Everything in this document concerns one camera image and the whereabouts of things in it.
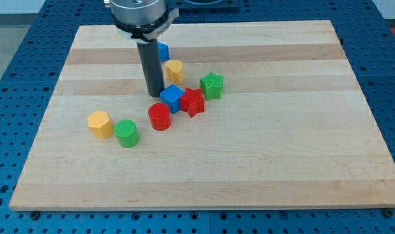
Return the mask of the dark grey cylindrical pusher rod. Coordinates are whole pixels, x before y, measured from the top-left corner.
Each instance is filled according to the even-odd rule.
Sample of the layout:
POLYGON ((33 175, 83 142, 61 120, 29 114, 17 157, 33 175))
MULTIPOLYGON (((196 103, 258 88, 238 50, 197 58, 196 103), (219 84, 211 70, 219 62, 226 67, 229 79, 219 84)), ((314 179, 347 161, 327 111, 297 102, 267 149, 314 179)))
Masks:
POLYGON ((137 49, 148 94, 153 98, 158 98, 165 89, 165 83, 157 40, 153 39, 147 43, 137 43, 137 49))

